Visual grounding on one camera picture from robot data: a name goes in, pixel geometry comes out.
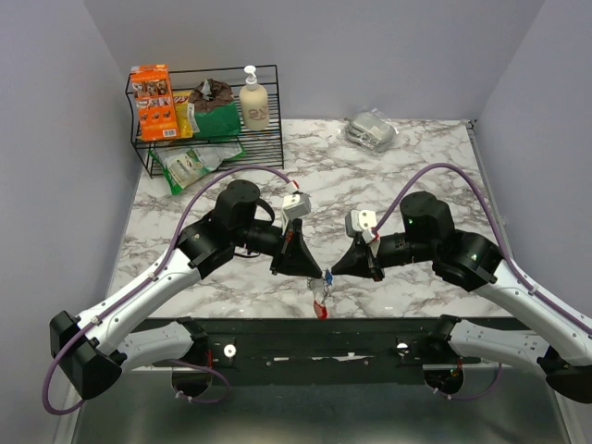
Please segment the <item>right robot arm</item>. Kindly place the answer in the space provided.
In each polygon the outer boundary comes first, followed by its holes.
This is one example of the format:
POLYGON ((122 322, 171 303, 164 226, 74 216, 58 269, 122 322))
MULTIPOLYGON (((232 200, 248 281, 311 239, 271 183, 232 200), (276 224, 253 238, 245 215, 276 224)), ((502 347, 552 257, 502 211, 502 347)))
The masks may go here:
POLYGON ((434 329, 411 342, 405 358, 419 364, 452 364, 477 358, 524 369, 562 396, 591 402, 591 322, 549 291, 525 282, 524 272, 503 258, 488 238, 454 226, 449 206, 426 191, 402 199, 402 233, 379 237, 371 210, 345 218, 350 249, 333 274, 380 281, 388 267, 429 262, 443 281, 481 296, 523 325, 522 330, 479 326, 443 315, 434 329))

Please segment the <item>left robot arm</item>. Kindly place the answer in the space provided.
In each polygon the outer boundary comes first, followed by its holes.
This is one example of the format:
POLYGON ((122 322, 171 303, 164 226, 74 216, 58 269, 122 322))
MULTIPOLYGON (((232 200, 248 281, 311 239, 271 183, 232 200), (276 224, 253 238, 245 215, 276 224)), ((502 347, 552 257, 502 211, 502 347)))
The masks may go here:
POLYGON ((310 198, 293 182, 287 187, 277 227, 272 218, 256 218, 257 209, 274 212, 255 184, 230 182, 213 210, 182 229, 171 248, 126 287, 78 315, 62 311, 52 318, 51 355, 83 400, 103 394, 125 371, 139 366, 168 360, 199 363, 207 355, 206 335, 190 321, 134 330, 173 296, 231 261, 236 249, 271 257, 274 275, 322 276, 302 234, 310 198))

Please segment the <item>red handled key organizer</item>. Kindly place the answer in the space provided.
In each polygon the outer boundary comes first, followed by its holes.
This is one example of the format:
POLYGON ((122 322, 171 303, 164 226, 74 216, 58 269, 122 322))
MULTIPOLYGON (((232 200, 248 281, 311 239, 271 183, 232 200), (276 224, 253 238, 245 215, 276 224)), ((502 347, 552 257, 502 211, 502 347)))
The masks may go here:
POLYGON ((313 294, 313 308, 316 317, 320 320, 328 318, 327 298, 330 295, 330 287, 325 278, 308 278, 307 289, 313 294))

